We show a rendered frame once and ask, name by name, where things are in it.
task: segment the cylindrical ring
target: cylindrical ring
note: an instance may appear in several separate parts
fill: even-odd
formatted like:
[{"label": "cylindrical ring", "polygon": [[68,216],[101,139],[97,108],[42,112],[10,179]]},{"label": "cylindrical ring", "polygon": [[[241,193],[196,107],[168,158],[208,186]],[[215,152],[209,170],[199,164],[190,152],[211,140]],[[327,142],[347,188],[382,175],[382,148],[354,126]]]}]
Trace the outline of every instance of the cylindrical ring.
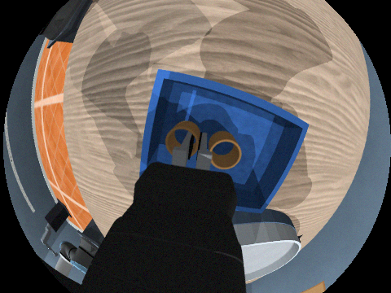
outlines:
[{"label": "cylindrical ring", "polygon": [[173,154],[173,149],[175,147],[181,146],[181,144],[175,138],[175,131],[180,129],[187,130],[194,136],[195,141],[193,143],[193,150],[191,151],[192,156],[198,151],[198,144],[200,143],[201,132],[198,126],[191,121],[182,121],[176,124],[165,137],[165,146],[167,147],[167,150],[171,155]]},{"label": "cylindrical ring", "polygon": [[[218,155],[213,152],[213,148],[222,142],[230,142],[234,145],[232,150],[226,155]],[[212,165],[223,170],[235,167],[242,157],[240,146],[234,136],[227,131],[219,131],[212,135],[209,139],[209,151],[212,152]]]}]

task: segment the orange tiled floor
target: orange tiled floor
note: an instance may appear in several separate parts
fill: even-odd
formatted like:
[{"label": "orange tiled floor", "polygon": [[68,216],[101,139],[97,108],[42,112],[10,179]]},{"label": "orange tiled floor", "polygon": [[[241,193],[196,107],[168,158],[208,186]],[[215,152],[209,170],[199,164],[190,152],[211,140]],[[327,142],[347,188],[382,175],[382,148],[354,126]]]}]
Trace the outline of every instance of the orange tiled floor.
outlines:
[{"label": "orange tiled floor", "polygon": [[72,43],[47,43],[37,73],[34,112],[37,144],[43,168],[55,197],[72,217],[68,219],[81,231],[92,216],[84,203],[73,176],[64,133],[64,82]]}]

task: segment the roll of tape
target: roll of tape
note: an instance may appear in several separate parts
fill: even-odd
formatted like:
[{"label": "roll of tape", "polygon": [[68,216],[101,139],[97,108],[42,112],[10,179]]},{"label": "roll of tape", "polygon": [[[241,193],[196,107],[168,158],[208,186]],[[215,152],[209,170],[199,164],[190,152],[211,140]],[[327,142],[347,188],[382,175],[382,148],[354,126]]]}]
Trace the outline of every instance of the roll of tape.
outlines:
[{"label": "roll of tape", "polygon": [[[218,155],[213,151],[213,148],[222,142],[230,142],[234,146],[226,155]],[[212,165],[219,169],[229,169],[235,167],[242,157],[242,150],[236,142],[234,136],[227,131],[219,131],[209,139],[209,151],[212,152]]]},{"label": "roll of tape", "polygon": [[191,121],[182,121],[176,124],[167,133],[167,136],[165,137],[165,146],[171,155],[173,154],[173,149],[175,147],[181,146],[181,144],[175,138],[175,131],[177,130],[187,130],[193,134],[195,141],[193,143],[193,150],[191,151],[191,155],[194,155],[198,151],[198,144],[200,143],[201,132],[198,126]]}]

